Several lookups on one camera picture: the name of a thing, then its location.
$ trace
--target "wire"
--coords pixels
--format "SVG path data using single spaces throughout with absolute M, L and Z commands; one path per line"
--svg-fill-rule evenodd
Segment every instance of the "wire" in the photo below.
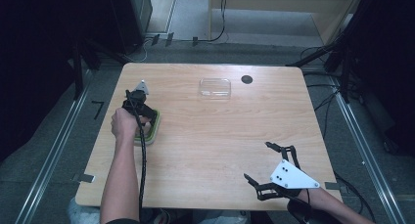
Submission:
M 369 203 L 360 195 L 360 193 L 357 191 L 357 189 L 353 185 L 347 182 L 347 180 L 341 177 L 336 171 L 334 171 L 334 173 L 337 179 L 345 183 L 345 185 L 348 186 L 348 188 L 351 189 L 351 191 L 357 195 L 357 197 L 360 199 L 360 202 L 363 203 L 367 207 L 367 210 L 369 211 L 372 221 L 376 223 L 375 215 L 373 214 L 372 208 L 370 207 Z
M 331 74 L 331 73 L 327 73 L 327 72 L 323 72 L 323 71 L 308 71 L 302 74 L 303 76 L 306 75 L 326 75 L 326 76 L 333 76 L 333 77 L 337 77 L 340 78 L 341 76 L 335 75 L 335 74 Z M 347 87 L 347 92 L 350 93 L 350 97 L 352 99 L 358 100 L 361 93 L 360 93 L 360 86 L 358 85 L 358 83 L 356 83 L 353 80 L 349 80 L 348 81 L 348 87 Z M 338 85 L 330 85 L 330 84 L 312 84 L 312 85 L 307 85 L 307 87 L 316 87 L 316 86 L 327 86 L 327 87 L 335 87 L 335 88 L 340 88 L 340 86 Z
M 207 40 L 207 39 L 198 40 L 197 42 L 206 42 L 206 43 L 210 43 L 210 44 L 216 44 L 216 43 L 212 43 L 212 42 L 218 40 L 223 35 L 223 33 L 226 34 L 227 39 L 226 39 L 225 42 L 221 42 L 219 44 L 226 43 L 229 40 L 229 35 L 226 32 L 224 32 L 225 31 L 225 10 L 226 10 L 226 3 L 227 3 L 227 0 L 220 0 L 220 14 L 221 14 L 221 17 L 222 17 L 222 30 L 220 31 L 219 35 L 216 38 L 214 38 L 214 39 L 210 39 L 210 40 Z M 146 38 L 154 39 L 155 37 L 156 36 L 153 36 L 153 37 L 147 36 Z M 171 39 L 171 40 L 172 41 L 182 41 L 182 42 L 194 42 L 193 40 L 183 40 L 183 39 Z
M 306 189 L 306 190 L 307 190 L 308 204 L 310 204 L 310 206 L 311 206 L 310 192 L 308 191 L 308 189 Z
M 144 50 L 144 54 L 145 54 L 145 56 L 144 56 L 144 58 L 143 58 L 142 60 L 140 60 L 140 61 L 136 61 L 136 60 L 133 60 L 133 59 L 129 58 L 129 57 L 128 57 L 128 56 L 126 56 L 126 55 L 124 55 L 124 57 L 125 57 L 127 60 L 129 60 L 129 61 L 131 61 L 131 62 L 133 62 L 133 63 L 143 63 L 143 62 L 147 59 L 147 49 L 146 49 L 146 44 L 147 44 L 147 43 L 149 43 L 150 41 L 151 41 L 151 39 L 149 39 L 149 40 L 145 41 L 145 42 L 144 42 L 144 44 L 143 44 L 143 50 Z
M 304 206 L 307 208 L 307 211 L 306 211 L 307 213 L 304 215 L 303 220 L 298 219 L 298 218 L 294 215 L 294 217 L 295 217 L 295 218 L 297 219 L 297 221 L 299 221 L 300 223 L 308 221 L 308 219 L 312 216 L 312 212 L 313 212 L 313 209 L 312 209 L 311 204 L 310 204 L 310 196 L 309 196 L 309 191 L 308 191 L 308 189 L 306 189 L 306 190 L 307 190 L 308 202 L 305 202 L 305 201 L 303 201 L 303 200 L 299 199 L 298 197 L 292 197 L 292 196 L 290 196 L 290 195 L 288 195 L 288 194 L 285 194 L 285 198 L 289 199 L 290 201 L 294 201 L 294 202 L 296 202 L 296 203 L 298 203 L 298 204 L 302 204 L 302 205 L 304 205 Z
M 310 49 L 317 49 L 316 51 L 318 51 L 318 50 L 320 50 L 320 49 L 323 49 L 323 50 L 324 50 L 324 46 L 315 46 L 315 47 L 308 47 L 308 48 L 306 48 L 305 50 L 301 51 L 301 53 L 300 53 L 300 60 L 302 60 L 302 55 L 304 54 L 304 52 L 305 52 L 305 51 L 307 51 L 307 50 L 310 50 Z M 318 59 L 319 59 L 321 62 L 326 63 L 325 61 L 323 61 L 323 60 L 321 59 L 321 57 L 318 57 Z
M 324 130 L 323 130 L 323 139 L 325 139 L 326 138 L 326 133 L 327 133 L 327 123 L 328 123 L 328 118 L 329 118 L 330 105 L 332 103 L 332 100 L 336 97 L 336 95 L 340 91 L 339 91 L 339 86 L 336 86 L 336 85 L 315 84 L 315 85 L 308 85 L 307 87 L 315 87 L 315 86 L 329 86 L 329 87 L 336 87 L 337 88 L 337 90 L 334 93 L 330 94 L 329 97 L 324 99 L 317 107 L 314 108 L 314 111 L 316 112 L 321 107 L 327 105 L 326 113 L 325 113 L 325 117 L 324 117 Z
M 165 213 L 165 215 L 167 216 L 167 221 L 165 223 L 167 223 L 167 224 L 170 223 L 170 221 L 171 221 L 170 213 L 168 213 L 168 211 L 166 211 L 162 208 L 160 208 L 160 211 Z
M 130 98 L 130 92 L 125 90 L 126 97 L 128 102 L 130 103 L 135 119 L 137 120 L 138 128 L 140 129 L 140 140 L 141 140 L 141 153 L 142 153 L 142 165 L 141 165 L 141 182 L 140 182 L 140 194 L 138 198 L 138 212 L 140 215 L 140 219 L 142 218 L 142 210 L 143 210 L 143 197 L 144 197 L 144 185 L 146 183 L 146 140 L 144 138 L 144 130 L 143 126 L 141 125 L 140 116 L 138 115 L 137 111 L 134 108 L 134 105 Z

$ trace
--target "black cable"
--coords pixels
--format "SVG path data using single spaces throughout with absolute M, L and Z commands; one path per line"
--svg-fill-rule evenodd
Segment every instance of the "black cable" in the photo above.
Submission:
M 213 42 L 213 41 L 216 41 L 216 40 L 218 40 L 222 35 L 223 35 L 223 32 L 225 31 L 225 10 L 226 10 L 226 2 L 227 2 L 227 0 L 221 0 L 220 1 L 220 14 L 221 14 L 221 17 L 222 17 L 222 30 L 220 31 L 220 34 L 216 37 L 216 38 L 214 38 L 214 39 L 211 39 L 211 40 L 198 40 L 197 42 Z M 179 40 L 179 39 L 171 39 L 172 41 L 184 41 L 184 42 L 194 42 L 193 40 Z
M 318 84 L 318 85 L 309 85 L 307 87 L 313 87 L 313 86 L 329 86 L 329 87 L 337 87 L 336 85 L 324 85 L 324 84 Z M 326 114 L 325 114 L 325 118 L 324 118 L 324 130 L 323 130 L 323 139 L 326 138 L 326 132 L 327 132 L 327 123 L 328 123 L 328 118 L 329 118 L 329 108 L 330 105 L 333 101 L 333 99 L 335 98 L 335 96 L 339 93 L 339 88 L 336 90 L 336 92 L 332 93 L 329 95 L 329 97 L 327 97 L 326 99 L 324 99 L 320 105 L 318 105 L 317 107 L 314 108 L 314 111 L 316 112 L 317 110 L 319 110 L 321 107 L 327 105 L 327 109 L 326 109 Z
M 362 202 L 362 200 L 361 199 L 359 199 L 360 200 L 360 208 L 359 208 L 359 211 L 358 211 L 358 213 L 359 214 L 362 214 L 362 212 L 363 212 L 363 202 Z
M 301 199 L 300 199 L 300 198 L 298 198 L 298 197 L 292 197 L 292 196 L 287 195 L 287 194 L 285 194 L 284 196 L 285 196 L 285 198 L 289 199 L 290 201 L 291 201 L 291 200 L 293 200 L 293 201 L 295 201 L 295 202 L 302 203 L 302 204 L 304 204 L 305 206 L 307 206 L 309 209 L 311 209 L 311 205 L 309 204 L 309 200 L 308 200 L 308 202 L 305 202 L 305 201 L 301 200 Z
M 348 188 L 351 189 L 359 197 L 360 201 L 366 206 L 367 210 L 369 211 L 369 214 L 372 218 L 372 221 L 374 223 L 376 223 L 375 215 L 373 214 L 372 208 L 370 207 L 369 203 L 360 195 L 360 193 L 357 191 L 357 189 L 353 185 L 351 185 L 349 182 L 347 182 L 347 180 L 344 179 L 343 177 L 341 177 L 336 171 L 334 171 L 334 173 L 335 173 L 335 176 L 336 176 L 337 179 L 339 179 L 343 183 L 345 183 L 345 185 L 348 186 Z
M 311 206 L 311 200 L 310 200 L 310 192 L 307 190 L 307 197 L 308 197 L 308 204 Z
M 314 108 L 314 111 L 319 110 L 321 107 L 325 106 L 326 104 L 329 103 L 329 101 L 332 100 L 333 96 L 337 95 L 339 93 L 339 90 L 336 90 L 336 92 L 332 93 L 329 95 L 329 97 L 327 97 L 326 99 L 324 99 L 320 105 L 318 105 L 317 107 Z
M 323 139 L 326 138 L 326 132 L 327 132 L 327 120 L 329 118 L 329 109 L 330 109 L 330 105 L 332 104 L 332 101 L 334 99 L 334 97 L 336 96 L 336 94 L 332 95 L 332 97 L 329 100 L 329 103 L 327 104 L 327 109 L 326 109 L 326 115 L 324 116 L 324 131 L 323 131 Z
M 146 183 L 146 140 L 144 138 L 144 130 L 143 126 L 141 125 L 140 116 L 138 115 L 137 111 L 135 110 L 135 106 L 133 105 L 130 92 L 128 90 L 125 91 L 127 100 L 130 103 L 135 119 L 137 120 L 138 128 L 140 130 L 140 140 L 141 140 L 141 153 L 142 153 L 142 165 L 141 165 L 141 182 L 140 182 L 140 195 L 138 198 L 138 213 L 140 215 L 140 219 L 142 218 L 142 209 L 143 209 L 143 197 L 144 197 L 144 185 Z
M 302 60 L 302 55 L 304 54 L 305 51 L 310 50 L 310 49 L 317 49 L 317 51 L 318 51 L 318 50 L 323 49 L 323 48 L 324 48 L 324 46 L 315 46 L 315 47 L 308 47 L 308 48 L 302 50 L 301 53 L 300 53 L 300 60 Z M 318 57 L 318 59 L 321 62 L 323 62 L 323 64 L 326 63 L 326 61 L 322 60 L 321 57 Z
M 333 76 L 333 77 L 340 77 L 340 76 L 338 76 L 338 75 L 335 75 L 335 74 L 331 74 L 331 73 L 326 73 L 326 72 L 322 72 L 322 71 L 313 71 L 313 72 L 306 72 L 306 73 L 303 73 L 302 74 L 303 76 L 306 76 L 306 75 L 327 75 L 327 76 Z M 324 87 L 324 86 L 326 86 L 326 87 L 335 87 L 335 88 L 340 88 L 340 86 L 338 86 L 338 85 L 333 85 L 333 84 L 312 84 L 312 85 L 307 85 L 307 87 L 318 87 L 318 86 L 321 86 L 321 87 Z M 352 98 L 352 99 L 355 99 L 355 100 L 358 100 L 359 99 L 359 97 L 360 97 L 360 95 L 361 95 L 361 93 L 360 93 L 360 91 L 359 91 L 360 89 L 359 89 L 359 85 L 355 82 L 355 81 L 352 81 L 352 80 L 349 80 L 348 81 L 348 87 L 347 87 L 347 92 L 349 92 L 350 93 L 350 97 Z

